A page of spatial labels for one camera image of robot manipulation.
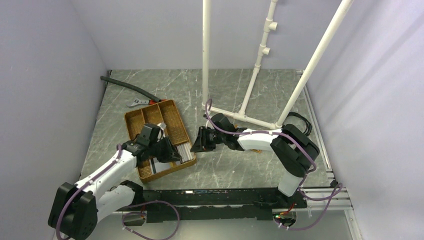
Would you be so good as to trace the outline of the orange leather card holder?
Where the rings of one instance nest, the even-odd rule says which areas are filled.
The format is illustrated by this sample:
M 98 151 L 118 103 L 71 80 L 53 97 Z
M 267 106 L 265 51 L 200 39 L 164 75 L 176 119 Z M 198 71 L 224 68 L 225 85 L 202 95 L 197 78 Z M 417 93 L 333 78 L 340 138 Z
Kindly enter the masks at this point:
M 255 152 L 255 153 L 262 153 L 262 150 L 258 150 L 258 149 L 250 149 L 250 151 Z

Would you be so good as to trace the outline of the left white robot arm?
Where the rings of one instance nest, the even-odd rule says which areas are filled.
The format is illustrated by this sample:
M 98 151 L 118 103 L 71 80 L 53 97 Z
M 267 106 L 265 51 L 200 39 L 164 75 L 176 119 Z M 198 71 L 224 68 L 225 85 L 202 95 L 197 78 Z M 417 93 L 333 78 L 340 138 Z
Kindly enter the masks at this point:
M 115 154 L 102 166 L 76 183 L 64 182 L 56 191 L 48 218 L 58 240 L 85 240 L 96 225 L 116 210 L 153 204 L 146 201 L 141 185 L 125 180 L 125 174 L 149 159 L 162 163 L 181 160 L 165 133 L 166 124 L 146 123 L 133 140 L 116 146 Z

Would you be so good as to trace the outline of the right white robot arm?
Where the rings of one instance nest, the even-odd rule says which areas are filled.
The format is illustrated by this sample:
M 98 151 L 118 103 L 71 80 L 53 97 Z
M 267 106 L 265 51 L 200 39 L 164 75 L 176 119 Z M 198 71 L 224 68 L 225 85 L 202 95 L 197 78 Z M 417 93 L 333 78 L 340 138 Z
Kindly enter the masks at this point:
M 222 113 L 209 118 L 211 126 L 200 126 L 192 153 L 211 152 L 224 144 L 234 151 L 260 150 L 273 152 L 285 169 L 277 186 L 276 203 L 287 208 L 295 201 L 295 192 L 308 173 L 316 169 L 319 147 L 293 124 L 273 130 L 236 127 Z

